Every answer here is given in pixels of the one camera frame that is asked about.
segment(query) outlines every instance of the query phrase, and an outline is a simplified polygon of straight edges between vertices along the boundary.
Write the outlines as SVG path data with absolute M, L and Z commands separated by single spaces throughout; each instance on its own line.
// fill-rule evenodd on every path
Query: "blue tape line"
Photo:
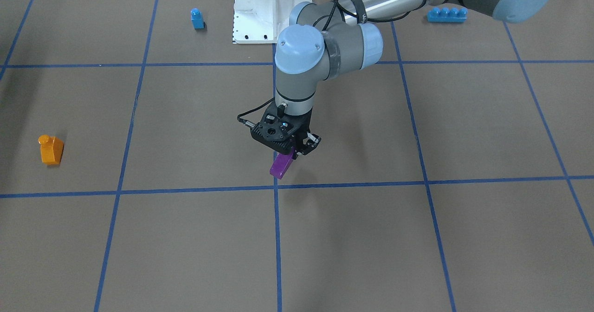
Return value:
M 565 177 L 565 179 L 567 181 L 567 186 L 569 187 L 569 190 L 571 191 L 571 196 L 573 196 L 575 206 L 577 206 L 577 210 L 580 213 L 581 220 L 583 221 L 584 226 L 586 227 L 588 236 L 590 236 L 590 242 L 592 242 L 592 246 L 594 246 L 594 234 L 592 234 L 592 229 L 590 228 L 588 219 L 586 218 L 586 215 L 585 215 L 583 209 L 581 208 L 580 200 L 577 198 L 577 194 L 575 193 L 575 190 L 573 189 L 573 184 L 571 184 L 571 179 L 569 178 L 569 175 L 567 174 L 565 164 L 563 164 L 561 154 L 559 153 L 559 150 L 556 146 L 555 139 L 553 139 L 553 135 L 552 135 L 551 129 L 549 128 L 549 124 L 547 123 L 547 119 L 545 118 L 545 115 L 542 112 L 541 105 L 538 103 L 538 99 L 536 98 L 536 93 L 534 92 L 532 82 L 530 81 L 530 78 L 528 77 L 528 72 L 526 71 L 526 67 L 524 67 L 524 62 L 522 61 L 522 58 L 520 58 L 520 53 L 518 52 L 518 49 L 516 47 L 516 43 L 514 42 L 513 37 L 511 36 L 511 31 L 510 31 L 509 27 L 507 27 L 507 23 L 503 22 L 503 26 L 505 27 L 507 36 L 510 39 L 511 46 L 514 48 L 514 52 L 516 54 L 516 57 L 518 58 L 520 67 L 522 68 L 522 73 L 524 73 L 524 78 L 526 79 L 526 83 L 528 84 L 528 89 L 530 90 L 530 94 L 532 95 L 532 99 L 534 100 L 534 104 L 536 105 L 536 109 L 538 110 L 538 114 L 541 116 L 541 121 L 542 121 L 543 125 L 545 126 L 545 130 L 547 131 L 547 135 L 549 136 L 549 140 L 551 141 L 551 145 L 553 147 L 553 150 L 555 151 L 555 155 L 557 157 L 559 165 L 561 166 L 561 170 L 563 171 L 563 176 Z
M 572 180 L 591 180 L 591 179 L 594 179 L 594 175 L 575 175 L 575 176 L 569 176 L 569 179 L 572 179 Z
M 276 304 L 277 312 L 283 310 L 282 267 L 280 260 L 280 217 L 278 214 L 278 179 L 274 177 L 274 237 L 276 240 Z
M 536 177 L 501 177 L 495 179 L 459 179 L 459 180 L 429 180 L 429 185 L 447 184 L 476 184 L 476 183 L 505 183 L 505 182 L 536 182 L 536 181 L 564 181 L 564 176 L 536 176 Z M 572 180 L 592 180 L 594 175 L 569 176 Z M 424 181 L 396 181 L 396 182 L 361 182 L 361 183 L 313 183 L 278 185 L 278 189 L 328 189 L 328 188 L 364 188 L 364 187 L 402 187 L 406 185 L 425 185 Z M 274 185 L 252 185 L 246 187 L 204 187 L 204 188 L 175 188 L 175 189 L 131 189 L 113 191 L 68 191 L 68 192 L 32 192 L 23 194 L 0 194 L 0 198 L 35 198 L 35 197 L 68 197 L 68 196 L 102 196 L 102 195 L 147 195 L 147 194 L 177 194 L 184 192 L 225 192 L 225 191 L 255 191 L 273 190 Z
M 99 311 L 99 304 L 101 304 L 101 295 L 103 293 L 103 284 L 105 283 L 105 274 L 108 269 L 108 260 L 110 259 L 111 242 L 113 238 L 113 229 L 115 227 L 115 219 L 117 217 L 117 208 L 119 207 L 119 195 L 115 196 L 113 202 L 112 219 L 110 221 L 110 231 L 108 233 L 108 240 L 105 244 L 105 253 L 103 254 L 103 263 L 101 265 L 101 275 L 99 276 L 99 285 L 97 286 L 97 297 L 95 298 L 95 307 L 93 312 Z
M 435 207 L 433 206 L 433 196 L 431 195 L 431 188 L 429 187 L 429 179 L 427 177 L 427 170 L 425 168 L 425 160 L 423 159 L 423 151 L 420 146 L 419 133 L 416 128 L 416 122 L 414 121 L 414 112 L 412 109 L 412 102 L 410 101 L 410 95 L 408 90 L 407 76 L 405 75 L 405 68 L 402 63 L 402 57 L 400 55 L 400 46 L 398 44 L 398 37 L 396 35 L 396 28 L 392 22 L 392 35 L 394 37 L 394 45 L 396 48 L 396 55 L 398 56 L 400 74 L 402 76 L 402 84 L 405 88 L 405 95 L 407 97 L 407 105 L 410 113 L 410 123 L 412 124 L 412 130 L 414 138 L 416 139 L 416 147 L 419 152 L 420 168 L 423 173 L 423 183 L 425 185 L 425 191 L 427 193 L 427 200 L 429 201 L 429 210 L 431 210 L 431 219 L 433 220 L 433 229 L 435 230 L 435 238 L 437 240 L 437 247 L 439 248 L 439 257 L 441 258 L 441 266 L 444 272 L 445 285 L 447 287 L 448 296 L 450 298 L 450 306 L 452 312 L 456 312 L 456 302 L 454 300 L 454 292 L 452 291 L 452 283 L 450 282 L 450 273 L 447 268 L 446 254 L 444 253 L 443 244 L 441 242 L 441 234 L 439 233 L 439 224 L 437 223 L 437 215 L 435 214 Z
M 433 180 L 429 184 L 469 184 L 469 183 L 501 183 L 501 182 L 536 182 L 536 181 L 563 181 L 564 176 L 537 176 L 537 177 L 502 177 L 499 179 L 463 179 L 463 180 Z
M 594 60 L 522 60 L 522 63 L 594 63 Z
M 424 185 L 423 181 L 401 182 L 361 182 L 361 183 L 316 183 L 279 185 L 278 189 L 326 189 L 326 188 L 356 188 L 356 187 L 395 187 L 404 185 Z
M 0 194 L 0 198 L 104 196 L 116 194 L 117 191 L 30 192 L 26 194 Z
M 594 60 L 522 60 L 523 63 L 594 63 Z M 397 60 L 378 61 L 376 65 L 430 65 L 440 63 L 518 63 L 517 60 Z M 48 65 L 6 65 L 6 69 L 22 68 L 92 68 L 92 67 L 179 67 L 179 66 L 273 66 L 273 62 L 161 62 L 161 63 L 80 63 Z
M 177 63 L 147 63 L 147 67 L 162 66 L 272 66 L 272 62 L 177 62 Z
M 29 0 L 27 9 L 25 10 L 25 14 L 23 14 L 23 19 L 21 20 L 21 24 L 19 24 L 17 33 L 14 35 L 13 43 L 10 45 L 8 54 L 6 55 L 6 60 L 4 60 L 4 67 L 2 67 L 2 70 L 0 71 L 0 80 L 2 80 L 2 78 L 4 77 L 4 73 L 6 72 L 6 65 L 8 65 L 10 58 L 13 56 L 14 48 L 17 45 L 17 41 L 19 40 L 19 36 L 21 35 L 21 30 L 23 30 L 23 26 L 25 25 L 25 21 L 27 20 L 27 16 L 29 15 L 29 11 L 31 10 L 33 1 L 34 0 Z
M 7 68 L 92 68 L 92 67 L 140 67 L 141 63 L 79 63 L 50 65 L 8 65 Z
M 179 189 L 142 189 L 122 190 L 122 195 L 150 195 L 150 194 L 180 194 L 187 192 L 222 192 L 222 191 L 254 191 L 271 190 L 272 185 L 254 185 L 249 187 L 209 187 L 209 188 L 179 188 Z
M 274 54 L 276 54 L 276 44 L 272 44 L 272 96 L 276 95 L 276 63 L 274 63 Z M 273 151 L 272 161 L 276 160 L 277 153 Z M 280 216 L 278 215 L 278 179 L 273 177 L 274 189 L 274 240 L 276 244 L 276 310 L 283 310 L 283 283 L 282 267 L 280 262 Z
M 126 148 L 123 153 L 122 168 L 121 168 L 121 172 L 120 172 L 120 176 L 119 176 L 119 182 L 117 183 L 118 194 L 115 196 L 115 202 L 113 204 L 113 213 L 112 213 L 112 220 L 111 220 L 111 224 L 110 224 L 110 233 L 108 234 L 108 241 L 106 243 L 105 254 L 103 256 L 103 265 L 101 268 L 101 276 L 99 278 L 99 284 L 97 287 L 97 297 L 95 299 L 94 312 L 98 312 L 99 305 L 101 303 L 101 295 L 103 293 L 103 283 L 105 281 L 105 274 L 106 274 L 107 267 L 108 267 L 108 259 L 110 257 L 111 241 L 112 241 L 112 236 L 113 236 L 113 230 L 115 227 L 115 219 L 117 217 L 117 207 L 119 206 L 119 198 L 120 198 L 119 192 L 122 191 L 123 177 L 126 172 L 126 164 L 128 161 L 128 152 L 130 149 L 130 142 L 132 139 L 132 131 L 134 129 L 134 115 L 136 114 L 136 107 L 138 106 L 138 96 L 140 96 L 140 90 L 142 89 L 142 79 L 144 77 L 144 69 L 145 69 L 144 64 L 146 64 L 147 57 L 149 55 L 148 53 L 149 53 L 149 47 L 150 47 L 150 39 L 151 39 L 151 35 L 153 33 L 153 25 L 155 24 L 155 16 L 157 14 L 158 4 L 159 4 L 159 0 L 155 0 L 155 3 L 153 5 L 153 14 L 151 16 L 150 25 L 148 26 L 149 28 L 148 28 L 148 34 L 147 34 L 147 41 L 146 41 L 146 45 L 144 47 L 144 56 L 142 58 L 143 65 L 142 65 L 142 68 L 140 69 L 140 76 L 138 77 L 138 86 L 136 87 L 136 96 L 134 98 L 134 106 L 132 107 L 132 117 L 130 118 L 130 126 L 128 128 L 128 137 L 126 140 Z
M 427 65 L 434 63 L 518 63 L 517 60 L 410 60 L 401 62 L 404 65 Z

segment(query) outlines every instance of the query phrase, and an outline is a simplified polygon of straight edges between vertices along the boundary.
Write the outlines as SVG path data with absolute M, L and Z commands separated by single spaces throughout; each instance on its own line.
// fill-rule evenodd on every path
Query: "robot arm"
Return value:
M 278 37 L 275 55 L 276 96 L 258 123 L 238 120 L 252 138 L 280 155 L 271 174 L 282 178 L 298 155 L 314 150 L 321 138 L 310 132 L 316 86 L 320 81 L 363 69 L 380 60 L 383 41 L 370 22 L 396 20 L 424 5 L 456 3 L 496 20 L 522 22 L 548 0 L 333 0 L 300 3 Z M 329 15 L 337 7 L 334 16 Z

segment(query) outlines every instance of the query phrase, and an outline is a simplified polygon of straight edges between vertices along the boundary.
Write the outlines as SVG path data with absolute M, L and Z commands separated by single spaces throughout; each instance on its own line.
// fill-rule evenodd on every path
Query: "purple toy block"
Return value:
M 289 170 L 291 163 L 293 162 L 293 155 L 295 154 L 295 147 L 291 149 L 291 152 L 288 155 L 278 154 L 276 155 L 276 159 L 270 168 L 270 175 L 276 177 L 277 179 L 282 179 L 284 173 Z

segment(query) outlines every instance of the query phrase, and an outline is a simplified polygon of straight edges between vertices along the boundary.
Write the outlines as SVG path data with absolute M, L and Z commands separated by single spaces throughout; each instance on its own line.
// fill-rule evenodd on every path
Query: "blue block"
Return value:
M 198 8 L 194 8 L 191 11 L 192 14 L 192 24 L 194 25 L 194 29 L 204 29 L 204 20 L 202 19 L 202 13 Z
M 440 22 L 440 23 L 464 23 L 466 20 L 466 16 L 468 15 L 468 9 L 462 8 L 460 10 L 456 8 L 447 9 L 439 9 L 437 7 L 431 9 L 430 12 L 427 13 L 427 20 L 429 22 Z

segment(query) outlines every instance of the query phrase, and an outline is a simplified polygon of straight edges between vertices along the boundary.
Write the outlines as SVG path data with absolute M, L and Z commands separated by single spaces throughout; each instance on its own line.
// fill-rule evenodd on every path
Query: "orange toy block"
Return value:
M 64 151 L 64 142 L 55 136 L 44 134 L 39 137 L 41 144 L 41 160 L 44 164 L 60 164 L 62 160 L 62 151 Z

